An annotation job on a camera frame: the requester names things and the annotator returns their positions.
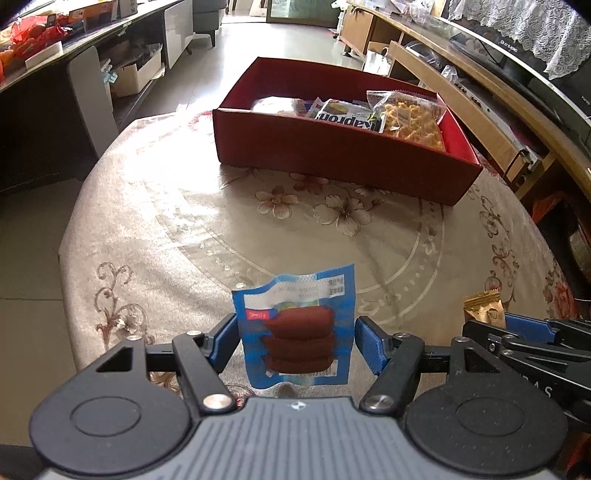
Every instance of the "round table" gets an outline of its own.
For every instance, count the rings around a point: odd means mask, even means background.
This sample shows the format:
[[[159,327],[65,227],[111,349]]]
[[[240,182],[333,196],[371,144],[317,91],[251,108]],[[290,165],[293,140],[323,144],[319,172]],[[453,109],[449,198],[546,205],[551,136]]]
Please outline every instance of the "round table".
[[[302,148],[317,148],[301,140]],[[356,316],[431,345],[459,335],[464,297],[490,288],[500,289],[508,312],[570,314],[550,250],[488,170],[447,207],[300,173],[220,165],[211,114],[171,114],[128,127],[76,202],[60,247],[76,365],[127,335],[164,343],[208,331],[233,311],[233,289],[349,263]],[[222,379],[248,385],[241,347]],[[348,385],[283,384],[264,393],[359,399],[373,380],[354,347]],[[171,375],[157,381],[168,386]]]

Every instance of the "lace curtain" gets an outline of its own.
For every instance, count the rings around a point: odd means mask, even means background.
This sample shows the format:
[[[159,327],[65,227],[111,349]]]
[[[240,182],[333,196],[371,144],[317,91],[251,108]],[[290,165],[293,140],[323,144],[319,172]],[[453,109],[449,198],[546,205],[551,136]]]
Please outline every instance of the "lace curtain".
[[[519,41],[547,63],[550,80],[575,72],[591,54],[591,26],[564,0],[451,0],[450,20],[465,17]]]

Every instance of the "tile floor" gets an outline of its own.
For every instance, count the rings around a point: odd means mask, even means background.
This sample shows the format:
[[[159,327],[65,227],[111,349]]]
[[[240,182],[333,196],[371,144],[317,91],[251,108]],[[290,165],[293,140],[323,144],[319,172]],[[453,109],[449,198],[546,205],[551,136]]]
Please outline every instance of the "tile floor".
[[[215,48],[209,37],[191,46],[139,116],[216,107],[257,56],[361,67],[326,28],[225,24]],[[81,186],[68,180],[0,198],[0,443],[27,445],[32,409],[74,373],[57,249]]]

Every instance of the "biscuit package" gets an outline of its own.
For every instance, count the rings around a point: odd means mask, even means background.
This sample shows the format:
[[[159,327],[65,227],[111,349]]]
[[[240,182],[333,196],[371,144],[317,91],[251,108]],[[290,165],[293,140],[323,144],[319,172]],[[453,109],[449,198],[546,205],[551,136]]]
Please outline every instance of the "biscuit package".
[[[232,298],[254,388],[347,383],[355,333],[353,265],[279,275],[262,287],[233,291]]]
[[[375,118],[375,114],[368,108],[334,99],[325,102],[316,115],[317,120],[350,125],[365,130],[375,129]]]
[[[251,110],[282,116],[306,116],[309,108],[301,98],[265,97],[256,100],[252,104]]]
[[[446,106],[406,92],[368,92],[380,119],[379,132],[445,151],[439,122]]]

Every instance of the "sausage package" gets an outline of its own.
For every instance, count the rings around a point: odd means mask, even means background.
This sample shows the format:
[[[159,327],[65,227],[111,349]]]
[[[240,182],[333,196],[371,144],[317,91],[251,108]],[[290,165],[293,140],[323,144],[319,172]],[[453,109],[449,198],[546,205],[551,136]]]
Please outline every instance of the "sausage package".
[[[353,265],[279,275],[262,287],[233,291],[232,298],[253,387],[347,383],[355,334]]]

